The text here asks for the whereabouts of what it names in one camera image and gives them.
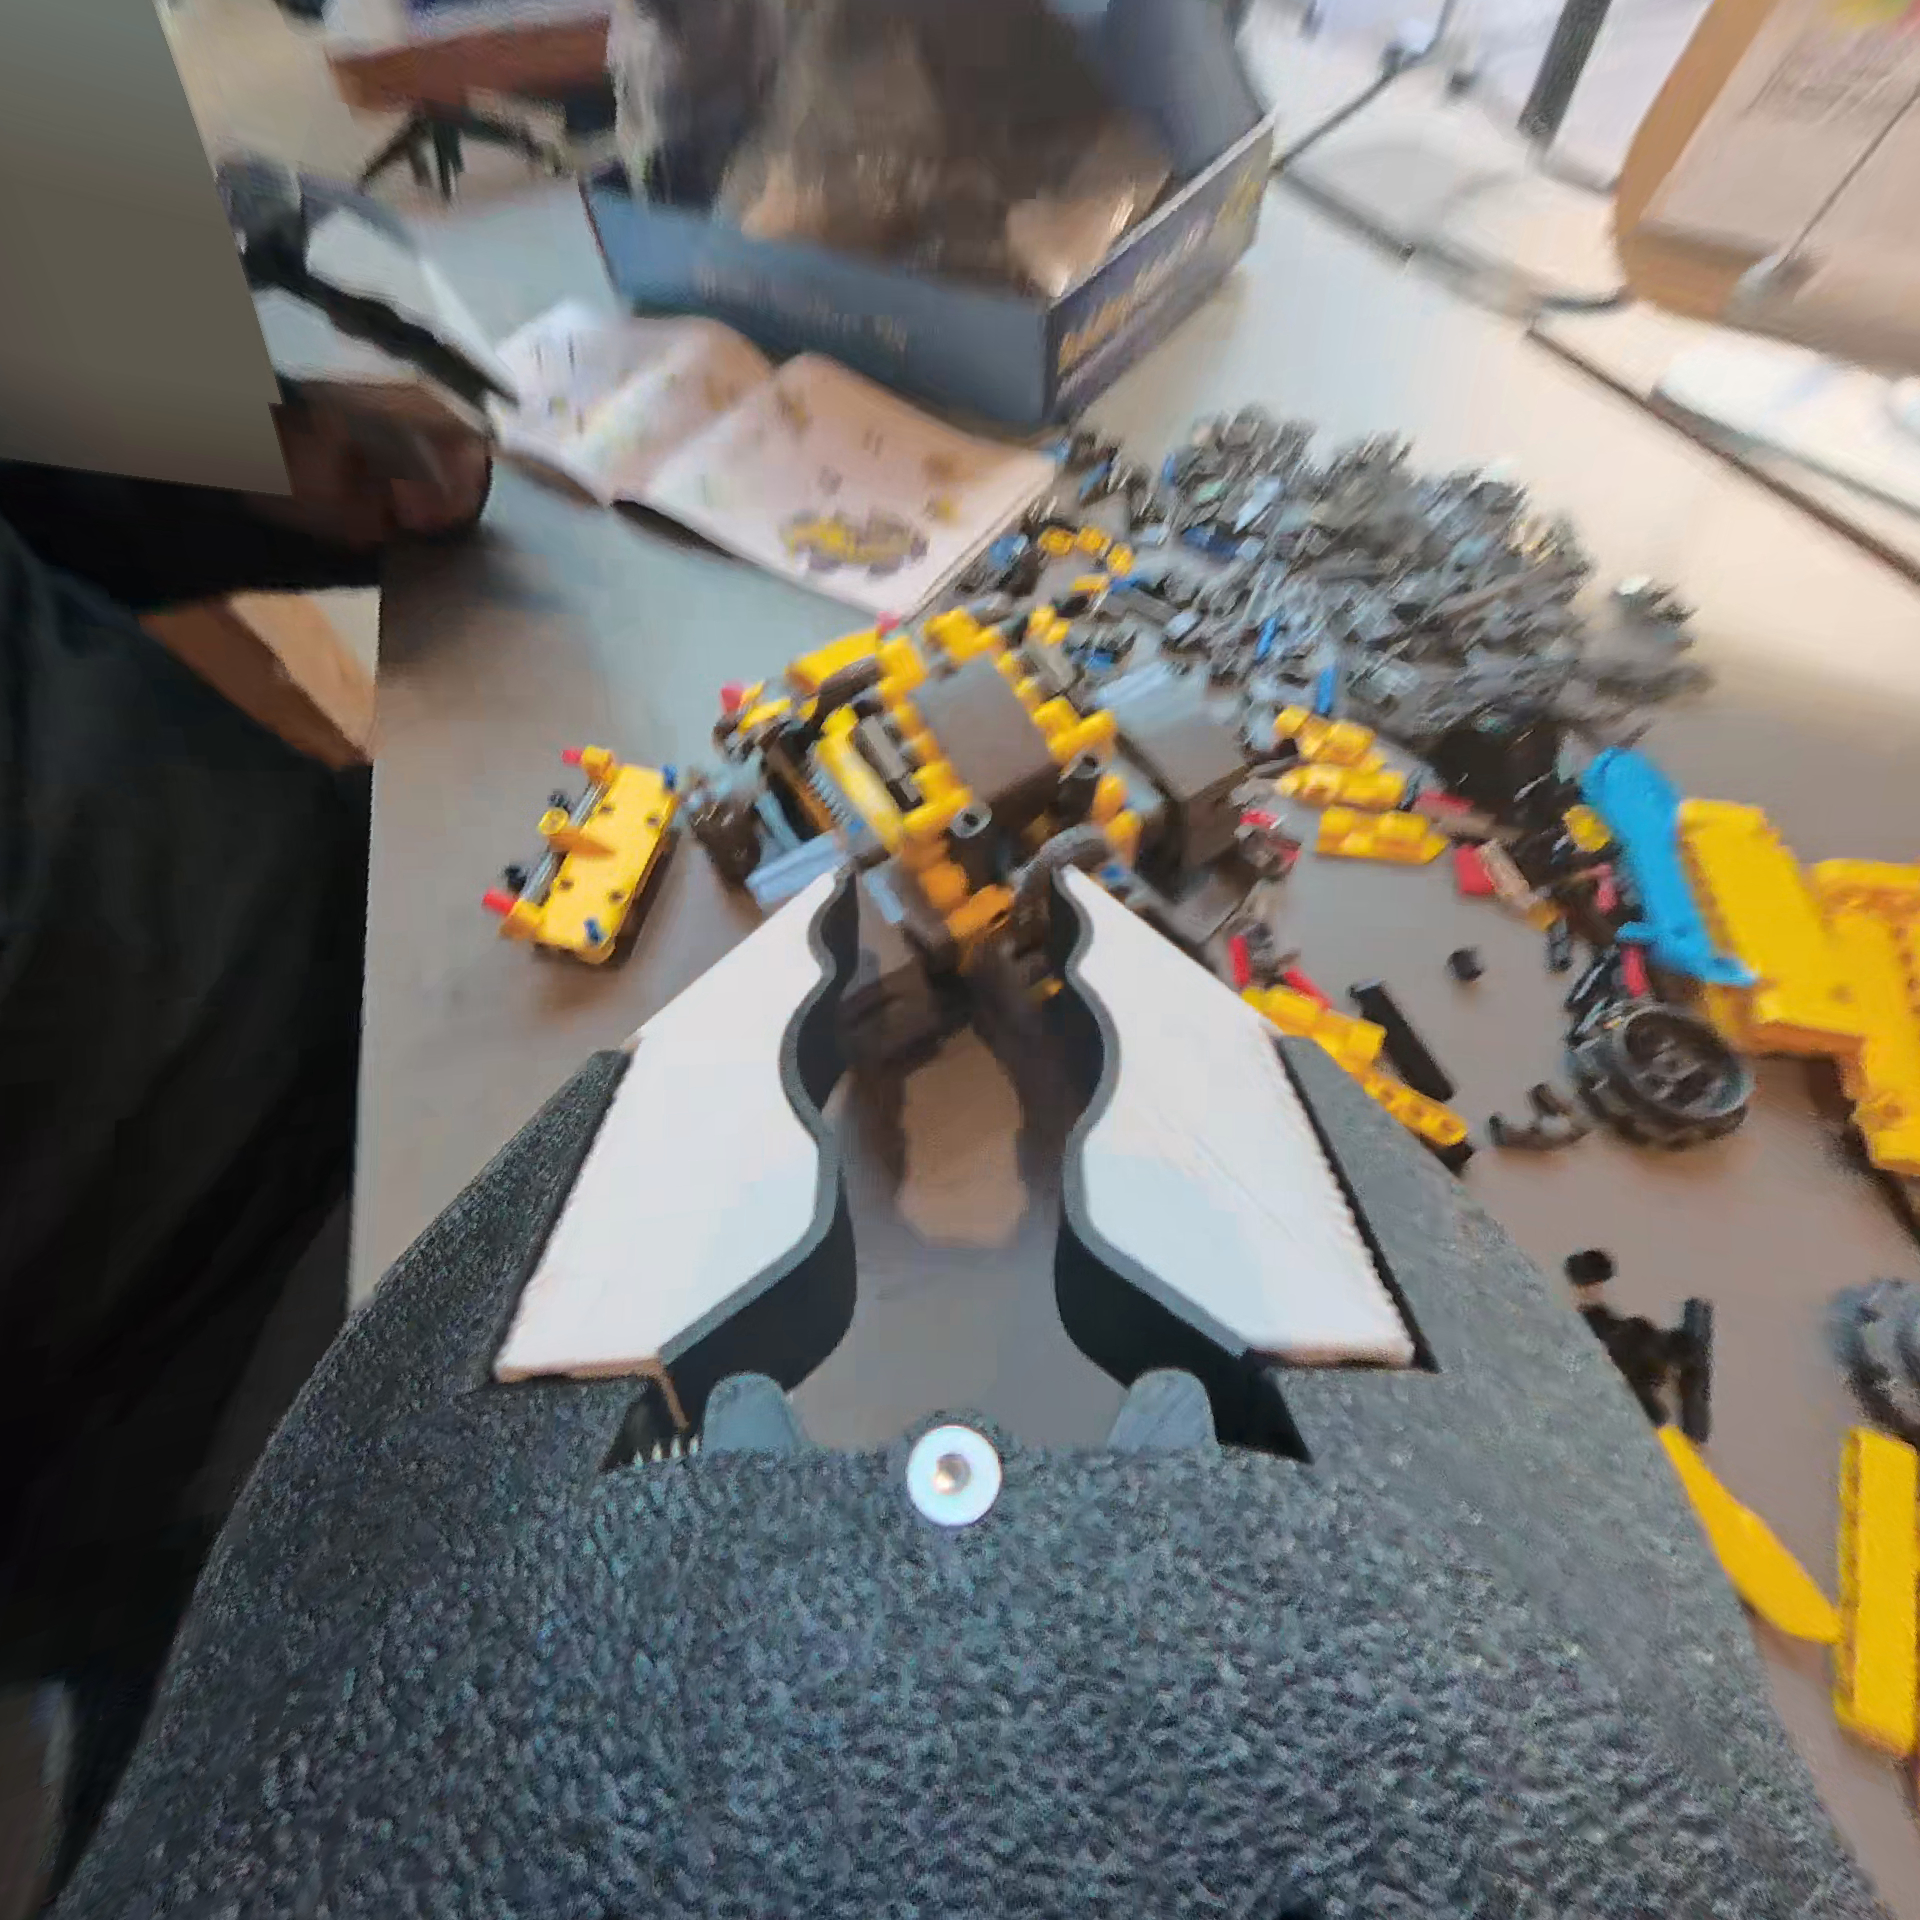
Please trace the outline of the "pile of grey brick pieces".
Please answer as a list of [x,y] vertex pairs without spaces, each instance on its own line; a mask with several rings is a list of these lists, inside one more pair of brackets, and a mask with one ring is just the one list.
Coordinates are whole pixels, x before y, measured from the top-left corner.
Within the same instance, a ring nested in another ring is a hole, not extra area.
[[1579,520],[1507,471],[1432,471],[1389,429],[1325,446],[1272,412],[1204,414],[1165,460],[1095,421],[1049,455],[1049,494],[945,603],[997,631],[1049,616],[1090,688],[1196,675],[1266,763],[1310,714],[1369,729],[1477,818],[1533,823],[1592,751],[1718,684],[1696,603],[1653,577],[1603,579]]

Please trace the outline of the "blue cardboard box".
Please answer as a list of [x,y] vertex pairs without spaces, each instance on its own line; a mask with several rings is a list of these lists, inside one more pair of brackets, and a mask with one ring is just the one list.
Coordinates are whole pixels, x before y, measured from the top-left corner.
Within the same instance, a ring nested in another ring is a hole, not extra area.
[[583,183],[583,223],[615,297],[639,315],[720,315],[760,353],[835,353],[945,414],[1063,421],[1239,269],[1272,191],[1272,111],[1228,8],[1122,0],[1063,16],[1176,174],[1063,297],[988,297],[820,240],[759,240],[647,205],[608,166]]

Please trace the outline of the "white metal stand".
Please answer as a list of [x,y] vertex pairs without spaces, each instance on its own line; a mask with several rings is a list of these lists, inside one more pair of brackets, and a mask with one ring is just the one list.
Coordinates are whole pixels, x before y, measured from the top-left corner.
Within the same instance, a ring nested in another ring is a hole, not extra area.
[[1882,508],[1920,516],[1920,381],[1860,367],[1811,347],[1699,333],[1645,385],[1676,421]]

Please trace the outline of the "black connector bricks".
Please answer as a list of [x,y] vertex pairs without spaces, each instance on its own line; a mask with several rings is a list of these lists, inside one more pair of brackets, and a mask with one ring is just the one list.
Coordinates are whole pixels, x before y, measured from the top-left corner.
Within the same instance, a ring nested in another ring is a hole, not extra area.
[[1636,1405],[1686,1442],[1718,1440],[1718,1300],[1686,1300],[1676,1323],[1645,1323],[1607,1311],[1620,1263],[1603,1247],[1564,1258],[1564,1287],[1579,1323],[1603,1341],[1607,1365],[1622,1378]]

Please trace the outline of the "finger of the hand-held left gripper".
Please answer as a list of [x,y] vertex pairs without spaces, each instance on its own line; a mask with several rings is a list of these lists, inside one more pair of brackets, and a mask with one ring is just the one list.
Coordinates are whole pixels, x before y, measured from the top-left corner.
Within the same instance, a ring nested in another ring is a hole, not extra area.
[[350,333],[314,304],[255,297],[277,412],[314,412],[366,429],[479,436],[490,446],[502,364],[386,315]]
[[309,205],[309,304],[479,412],[513,402],[513,367],[386,205]]

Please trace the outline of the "yellow long liftarm brick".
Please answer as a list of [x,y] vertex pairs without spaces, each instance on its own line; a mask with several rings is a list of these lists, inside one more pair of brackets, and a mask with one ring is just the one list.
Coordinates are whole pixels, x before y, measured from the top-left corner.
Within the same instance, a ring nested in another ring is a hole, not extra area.
[[1920,1454],[1847,1430],[1837,1461],[1837,1727],[1912,1758],[1920,1750]]

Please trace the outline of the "office chair base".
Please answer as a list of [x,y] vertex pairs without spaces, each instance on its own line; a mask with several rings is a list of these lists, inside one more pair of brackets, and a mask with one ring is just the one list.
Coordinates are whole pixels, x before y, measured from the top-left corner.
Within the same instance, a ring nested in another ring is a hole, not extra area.
[[504,155],[534,183],[583,174],[615,135],[615,81],[583,94],[470,94],[454,103],[407,103],[400,132],[366,157],[358,191],[407,174],[440,205],[463,196],[470,155]]

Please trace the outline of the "blue brick separator tool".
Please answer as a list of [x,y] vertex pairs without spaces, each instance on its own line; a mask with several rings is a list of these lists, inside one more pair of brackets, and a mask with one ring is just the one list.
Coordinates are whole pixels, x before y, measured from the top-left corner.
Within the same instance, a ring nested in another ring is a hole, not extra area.
[[1686,977],[1711,988],[1755,988],[1755,967],[1718,947],[1696,899],[1676,786],[1666,780],[1666,763],[1645,763],[1638,751],[1603,751],[1579,770],[1579,800],[1603,818],[1622,865],[1636,922],[1620,934],[1638,947],[1666,977]]

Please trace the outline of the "yellow holed beam brick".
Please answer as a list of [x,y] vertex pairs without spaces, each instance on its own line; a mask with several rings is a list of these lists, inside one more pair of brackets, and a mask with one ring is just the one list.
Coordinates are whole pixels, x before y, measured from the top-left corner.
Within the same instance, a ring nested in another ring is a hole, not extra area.
[[1276,1036],[1297,1036],[1319,1042],[1381,1119],[1398,1119],[1437,1166],[1464,1166],[1477,1155],[1477,1135],[1450,1104],[1403,1088],[1389,1069],[1381,1069],[1381,1025],[1376,1020],[1350,1020],[1350,1016],[1334,1016],[1325,1000],[1310,988],[1239,988]]

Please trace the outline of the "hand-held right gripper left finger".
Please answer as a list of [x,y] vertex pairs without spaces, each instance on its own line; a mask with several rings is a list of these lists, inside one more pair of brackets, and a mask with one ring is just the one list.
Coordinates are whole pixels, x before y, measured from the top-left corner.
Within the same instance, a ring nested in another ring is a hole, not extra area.
[[799,1386],[845,1341],[852,1229],[824,1093],[845,1069],[852,963],[852,869],[824,869],[618,1042],[615,1104],[502,1341],[502,1386]]

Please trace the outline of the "yellow brick vehicle model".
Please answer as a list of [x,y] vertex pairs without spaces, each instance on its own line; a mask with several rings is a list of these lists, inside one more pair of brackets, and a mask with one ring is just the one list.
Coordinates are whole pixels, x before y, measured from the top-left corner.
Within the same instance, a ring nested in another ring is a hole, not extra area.
[[771,917],[852,869],[852,1061],[935,1053],[975,977],[1049,1000],[1049,869],[1220,963],[1297,865],[1234,714],[1056,603],[836,636],[724,688],[711,738],[724,770],[686,780],[686,835],[732,890]]

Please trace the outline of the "yellow slim curved brick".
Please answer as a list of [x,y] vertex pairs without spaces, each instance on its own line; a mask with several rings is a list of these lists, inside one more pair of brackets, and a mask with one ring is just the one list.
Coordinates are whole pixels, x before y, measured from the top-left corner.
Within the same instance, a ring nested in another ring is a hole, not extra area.
[[1837,1599],[1811,1576],[1768,1532],[1755,1507],[1741,1507],[1686,1430],[1653,1430],[1731,1597],[1779,1622],[1783,1637],[1837,1650]]

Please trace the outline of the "dark grey sprocket wheel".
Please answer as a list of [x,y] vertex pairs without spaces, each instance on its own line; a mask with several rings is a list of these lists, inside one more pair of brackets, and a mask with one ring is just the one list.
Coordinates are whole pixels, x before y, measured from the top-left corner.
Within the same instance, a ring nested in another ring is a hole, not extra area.
[[1711,1147],[1747,1123],[1747,1061],[1686,1009],[1620,1000],[1564,1036],[1589,1119],[1638,1147]]

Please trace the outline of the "person's dark clothing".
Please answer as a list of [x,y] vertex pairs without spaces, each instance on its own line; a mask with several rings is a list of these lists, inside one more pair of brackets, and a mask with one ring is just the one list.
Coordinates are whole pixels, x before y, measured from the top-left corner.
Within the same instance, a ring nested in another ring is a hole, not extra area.
[[9,1913],[78,1878],[212,1547],[228,1400],[350,1202],[367,770],[9,520]]

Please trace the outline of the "small yellow brick assembly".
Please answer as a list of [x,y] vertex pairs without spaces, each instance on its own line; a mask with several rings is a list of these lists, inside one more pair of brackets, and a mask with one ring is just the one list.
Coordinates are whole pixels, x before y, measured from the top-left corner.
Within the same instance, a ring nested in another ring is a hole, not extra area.
[[684,844],[684,763],[615,751],[563,751],[573,786],[534,818],[534,865],[502,869],[486,917],[504,947],[546,963],[615,967]]

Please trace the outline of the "person's left forearm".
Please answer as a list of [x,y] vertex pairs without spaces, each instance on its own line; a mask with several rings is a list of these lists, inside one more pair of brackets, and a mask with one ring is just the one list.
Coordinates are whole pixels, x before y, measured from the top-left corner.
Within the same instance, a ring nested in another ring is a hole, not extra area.
[[0,460],[0,520],[37,565],[127,616],[239,591],[367,591],[395,542],[395,516],[367,496],[314,508],[37,460]]

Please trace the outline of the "instruction booklet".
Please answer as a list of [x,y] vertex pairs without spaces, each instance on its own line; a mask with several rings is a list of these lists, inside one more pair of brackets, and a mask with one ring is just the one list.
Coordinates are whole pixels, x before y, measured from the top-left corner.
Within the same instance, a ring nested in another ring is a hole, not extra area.
[[550,304],[502,347],[502,455],[597,508],[657,516],[852,616],[922,616],[1056,460],[907,412],[835,353],[771,364],[711,315]]

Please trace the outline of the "crumpled plastic bag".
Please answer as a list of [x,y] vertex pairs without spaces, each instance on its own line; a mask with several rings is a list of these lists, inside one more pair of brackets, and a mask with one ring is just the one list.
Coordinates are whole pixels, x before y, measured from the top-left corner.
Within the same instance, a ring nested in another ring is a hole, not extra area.
[[1170,191],[1044,0],[634,0],[608,67],[630,191],[750,240],[1063,297]]

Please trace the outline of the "black rubber tyre wheel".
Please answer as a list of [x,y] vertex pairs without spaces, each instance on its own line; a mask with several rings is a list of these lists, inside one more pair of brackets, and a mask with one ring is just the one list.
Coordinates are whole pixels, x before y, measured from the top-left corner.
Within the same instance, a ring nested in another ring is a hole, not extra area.
[[1920,1287],[1867,1274],[1832,1300],[1832,1352],[1867,1430],[1920,1442]]

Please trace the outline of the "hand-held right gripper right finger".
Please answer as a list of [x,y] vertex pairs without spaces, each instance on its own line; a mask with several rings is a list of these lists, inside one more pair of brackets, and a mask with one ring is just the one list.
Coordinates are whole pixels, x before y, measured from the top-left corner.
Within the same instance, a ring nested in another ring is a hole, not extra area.
[[1090,869],[1056,869],[1056,1000],[1095,1088],[1063,1135],[1077,1239],[1228,1364],[1417,1365],[1417,1323],[1284,1074],[1276,1025]]

